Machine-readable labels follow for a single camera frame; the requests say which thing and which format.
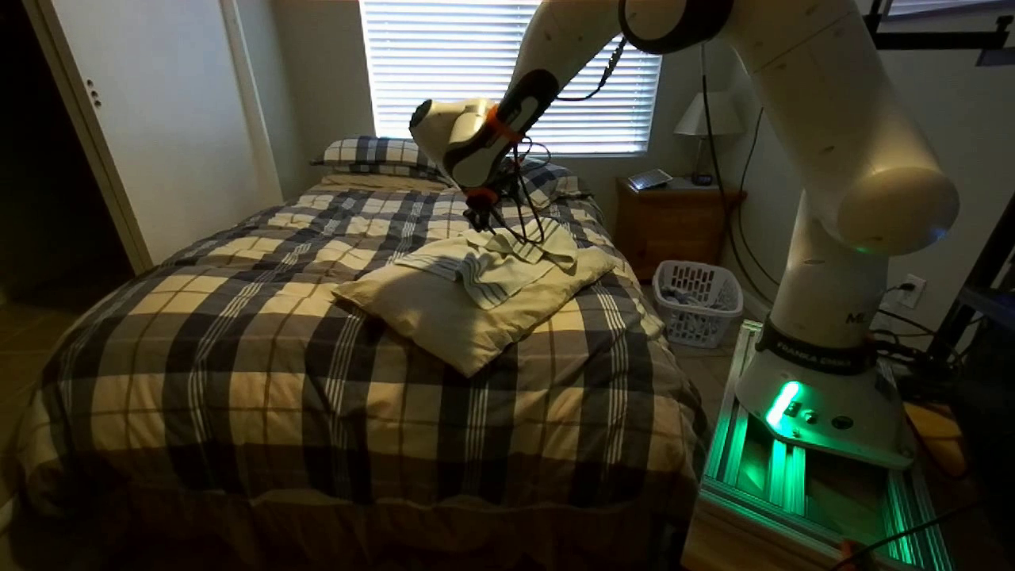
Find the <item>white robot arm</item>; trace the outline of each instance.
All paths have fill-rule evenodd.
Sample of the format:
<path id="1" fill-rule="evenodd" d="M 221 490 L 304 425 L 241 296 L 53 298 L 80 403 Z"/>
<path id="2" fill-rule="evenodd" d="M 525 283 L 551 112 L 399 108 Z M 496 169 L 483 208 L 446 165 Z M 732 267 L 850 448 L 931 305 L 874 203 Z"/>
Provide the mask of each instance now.
<path id="1" fill-rule="evenodd" d="M 504 153 L 615 35 L 640 51 L 727 38 L 742 57 L 800 182 L 787 274 L 742 387 L 762 417 L 794 378 L 773 435 L 903 468 L 899 403 L 872 378 L 870 324 L 889 256 L 945 236 L 950 182 L 900 108 L 852 0 L 542 0 L 502 106 L 426 102 L 418 145 L 492 211 Z"/>

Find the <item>window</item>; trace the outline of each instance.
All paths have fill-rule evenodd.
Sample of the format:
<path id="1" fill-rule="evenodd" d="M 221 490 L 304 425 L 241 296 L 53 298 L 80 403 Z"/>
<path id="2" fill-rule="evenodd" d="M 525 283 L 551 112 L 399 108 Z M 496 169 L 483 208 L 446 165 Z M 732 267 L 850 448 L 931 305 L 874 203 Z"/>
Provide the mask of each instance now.
<path id="1" fill-rule="evenodd" d="M 1015 8 L 1015 0 L 889 0 L 889 17 L 927 17 L 975 8 Z"/>
<path id="2" fill-rule="evenodd" d="M 504 98 L 514 57 L 539 0 L 362 0 L 377 138 L 410 138 L 426 98 Z M 567 83 L 579 98 L 599 83 L 611 44 Z M 626 49 L 590 102 L 556 102 L 531 131 L 556 155 L 633 155 L 646 151 L 659 57 Z"/>

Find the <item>plaid comforter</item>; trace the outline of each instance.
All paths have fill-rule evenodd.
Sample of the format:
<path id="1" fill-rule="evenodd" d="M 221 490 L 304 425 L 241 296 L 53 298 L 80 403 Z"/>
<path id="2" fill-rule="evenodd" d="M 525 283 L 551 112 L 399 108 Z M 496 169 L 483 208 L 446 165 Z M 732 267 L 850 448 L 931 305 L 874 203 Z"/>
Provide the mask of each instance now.
<path id="1" fill-rule="evenodd" d="M 573 182 L 531 182 L 542 216 L 609 245 Z M 116 487 L 672 502 L 696 478 L 700 417 L 626 264 L 477 378 L 337 305 L 333 283 L 461 232 L 462 200 L 441 182 L 330 175 L 128 283 L 43 367 L 19 457 L 31 505 L 70 510 Z"/>

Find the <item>nightstand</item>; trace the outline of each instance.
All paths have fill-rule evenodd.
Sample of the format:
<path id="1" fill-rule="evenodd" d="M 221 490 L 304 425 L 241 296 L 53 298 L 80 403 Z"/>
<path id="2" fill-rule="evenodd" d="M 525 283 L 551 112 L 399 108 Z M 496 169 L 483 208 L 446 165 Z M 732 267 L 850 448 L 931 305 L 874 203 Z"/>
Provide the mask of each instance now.
<path id="1" fill-rule="evenodd" d="M 719 264 L 728 212 L 742 203 L 740 190 L 696 188 L 672 182 L 659 190 L 633 190 L 626 177 L 618 195 L 618 247 L 646 283 L 659 262 Z"/>

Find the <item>beige cloth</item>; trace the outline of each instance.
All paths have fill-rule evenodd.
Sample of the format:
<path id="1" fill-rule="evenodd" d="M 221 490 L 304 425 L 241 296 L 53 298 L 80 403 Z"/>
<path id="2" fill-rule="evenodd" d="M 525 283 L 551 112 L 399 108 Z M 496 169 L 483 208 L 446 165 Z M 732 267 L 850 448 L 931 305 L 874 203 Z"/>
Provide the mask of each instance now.
<path id="1" fill-rule="evenodd" d="M 615 256 L 549 226 L 542 247 L 502 232 L 430 241 L 337 296 L 473 378 L 609 269 Z"/>

